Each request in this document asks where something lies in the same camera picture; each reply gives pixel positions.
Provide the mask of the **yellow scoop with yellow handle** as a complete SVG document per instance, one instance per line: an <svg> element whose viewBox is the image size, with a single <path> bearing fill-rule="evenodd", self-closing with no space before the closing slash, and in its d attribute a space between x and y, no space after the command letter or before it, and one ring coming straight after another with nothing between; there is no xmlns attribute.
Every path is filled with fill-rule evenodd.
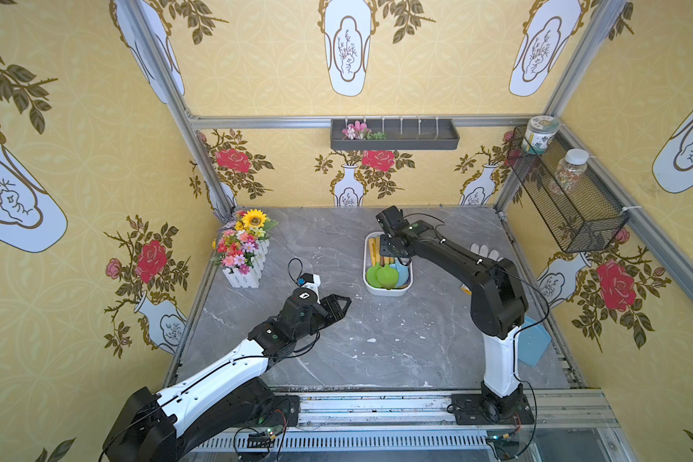
<svg viewBox="0 0 693 462"><path fill-rule="evenodd" d="M371 258L371 266L377 266L379 263L379 254L377 251L377 239L375 237L369 238L368 242L369 254Z"/></svg>

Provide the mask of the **light blue shovel pale handle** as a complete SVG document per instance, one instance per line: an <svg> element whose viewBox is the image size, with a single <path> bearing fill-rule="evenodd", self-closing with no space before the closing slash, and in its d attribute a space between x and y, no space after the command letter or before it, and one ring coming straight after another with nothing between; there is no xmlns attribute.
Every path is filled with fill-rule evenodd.
<svg viewBox="0 0 693 462"><path fill-rule="evenodd" d="M393 267L398 272L398 282L396 284L396 287L402 288L408 283L408 281L410 279L410 269L406 265L404 265L400 262L394 263Z"/></svg>

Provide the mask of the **green shovel yellow handle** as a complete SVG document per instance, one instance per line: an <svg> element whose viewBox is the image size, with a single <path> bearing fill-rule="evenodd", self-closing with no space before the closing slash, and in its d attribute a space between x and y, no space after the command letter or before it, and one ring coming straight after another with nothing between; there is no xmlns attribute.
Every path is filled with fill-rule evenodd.
<svg viewBox="0 0 693 462"><path fill-rule="evenodd" d="M380 269L381 265L373 265L366 271L366 280L368 285L376 289L382 288L382 284L377 276Z"/></svg>

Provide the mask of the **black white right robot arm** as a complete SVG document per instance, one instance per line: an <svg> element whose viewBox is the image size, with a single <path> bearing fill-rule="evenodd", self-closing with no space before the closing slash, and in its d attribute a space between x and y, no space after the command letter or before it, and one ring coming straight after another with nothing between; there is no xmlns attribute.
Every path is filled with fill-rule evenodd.
<svg viewBox="0 0 693 462"><path fill-rule="evenodd" d="M381 253L400 259L425 259L459 280L471 293L471 317L483 334L485 373L481 403L500 419L524 397L517 377L516 337L525 322L529 303L516 265L493 260L444 237L425 221L412 223L391 206L377 214L383 231Z"/></svg>

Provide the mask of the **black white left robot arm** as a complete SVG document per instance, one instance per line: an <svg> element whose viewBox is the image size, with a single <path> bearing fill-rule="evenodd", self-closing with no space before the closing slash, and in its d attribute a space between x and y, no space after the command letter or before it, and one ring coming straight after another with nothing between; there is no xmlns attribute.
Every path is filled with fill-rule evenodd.
<svg viewBox="0 0 693 462"><path fill-rule="evenodd" d="M156 393L144 387L125 402L102 445L108 461L178 461L229 427L275 411L261 376L302 351L296 346L346 317L347 296L321 298L297 288L280 312L256 325L231 352Z"/></svg>

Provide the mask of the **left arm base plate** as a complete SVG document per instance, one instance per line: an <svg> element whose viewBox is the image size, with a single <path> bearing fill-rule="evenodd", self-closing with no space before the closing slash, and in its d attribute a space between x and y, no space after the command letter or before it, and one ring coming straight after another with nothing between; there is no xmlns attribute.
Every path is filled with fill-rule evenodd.
<svg viewBox="0 0 693 462"><path fill-rule="evenodd" d="M296 427L300 418L300 397L296 395L275 396L273 403L253 422L256 427Z"/></svg>

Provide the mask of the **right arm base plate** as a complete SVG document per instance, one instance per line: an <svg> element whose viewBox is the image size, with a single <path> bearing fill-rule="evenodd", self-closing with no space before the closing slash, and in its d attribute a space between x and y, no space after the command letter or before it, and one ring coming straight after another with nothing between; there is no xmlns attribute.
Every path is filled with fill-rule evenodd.
<svg viewBox="0 0 693 462"><path fill-rule="evenodd" d="M446 410L458 425L533 425L535 414L524 393L496 400L482 394L454 394Z"/></svg>

